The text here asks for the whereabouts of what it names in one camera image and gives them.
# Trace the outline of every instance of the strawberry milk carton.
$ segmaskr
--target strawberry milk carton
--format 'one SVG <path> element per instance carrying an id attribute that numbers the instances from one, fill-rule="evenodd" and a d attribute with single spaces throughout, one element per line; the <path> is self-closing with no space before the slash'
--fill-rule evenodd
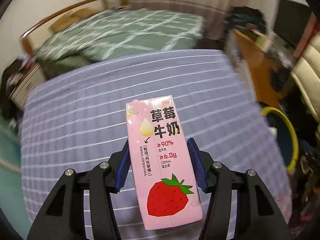
<path id="1" fill-rule="evenodd" d="M 172 96 L 126 104 L 132 172 L 146 230 L 203 218 L 196 179 Z"/>

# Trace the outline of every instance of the silver bolt head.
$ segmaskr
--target silver bolt head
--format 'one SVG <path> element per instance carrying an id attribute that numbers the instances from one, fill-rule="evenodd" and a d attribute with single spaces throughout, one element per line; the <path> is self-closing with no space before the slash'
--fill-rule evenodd
<path id="1" fill-rule="evenodd" d="M 106 168 L 108 168 L 109 167 L 109 163 L 107 163 L 107 162 L 104 162 L 104 163 L 100 163 L 100 168 L 102 168 L 102 169 L 106 169 Z"/>
<path id="2" fill-rule="evenodd" d="M 66 170 L 66 172 L 64 174 L 66 174 L 67 176 L 72 175 L 73 174 L 73 169 Z"/>
<path id="3" fill-rule="evenodd" d="M 213 167 L 215 167 L 216 169 L 220 169 L 222 167 L 222 164 L 220 162 L 215 162 L 212 164 Z"/>
<path id="4" fill-rule="evenodd" d="M 256 176 L 256 172 L 254 170 L 248 170 L 249 176 Z"/>

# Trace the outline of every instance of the wooden headboard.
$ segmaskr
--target wooden headboard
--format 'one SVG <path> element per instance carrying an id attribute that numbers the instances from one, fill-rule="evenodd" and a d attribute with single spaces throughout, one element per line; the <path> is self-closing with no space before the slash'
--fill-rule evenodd
<path id="1" fill-rule="evenodd" d="M 45 40 L 50 38 L 54 33 L 49 29 L 49 26 L 63 14 L 72 11 L 73 9 L 81 9 L 84 7 L 95 9 L 108 9 L 107 0 L 85 0 L 73 5 L 70 5 L 38 22 L 32 26 L 23 35 L 20 36 L 20 41 L 26 53 L 33 56 L 33 49 L 41 46 Z"/>

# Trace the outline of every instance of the green strawberry leaves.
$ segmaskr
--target green strawberry leaves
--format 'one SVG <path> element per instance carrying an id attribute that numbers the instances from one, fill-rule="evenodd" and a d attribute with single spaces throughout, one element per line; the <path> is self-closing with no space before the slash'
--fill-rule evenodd
<path id="1" fill-rule="evenodd" d="M 179 182 L 177 177 L 174 174 L 172 174 L 171 179 L 164 178 L 161 180 L 164 182 L 164 184 L 168 186 L 179 186 L 183 194 L 194 194 L 191 190 L 189 190 L 190 188 L 192 188 L 192 186 L 182 185 L 184 182 L 184 179 L 181 182 Z"/>

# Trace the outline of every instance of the blue gripper pad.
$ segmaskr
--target blue gripper pad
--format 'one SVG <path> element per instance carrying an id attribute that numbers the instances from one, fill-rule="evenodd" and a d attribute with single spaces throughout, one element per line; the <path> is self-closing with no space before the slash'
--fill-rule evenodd
<path id="1" fill-rule="evenodd" d="M 123 157 L 116 171 L 115 188 L 117 189 L 118 192 L 124 186 L 124 183 L 125 183 L 125 180 L 127 179 L 129 168 L 131 165 L 128 141 L 125 143 L 124 148 L 122 149 L 121 152 L 119 152 L 119 154 L 123 154 Z"/>
<path id="2" fill-rule="evenodd" d="M 190 159 L 193 167 L 193 172 L 195 173 L 196 182 L 199 188 L 202 189 L 203 192 L 208 191 L 208 184 L 206 181 L 206 170 L 201 162 L 201 158 L 199 156 L 199 148 L 193 138 L 190 138 L 187 141 L 187 147 L 190 154 Z"/>

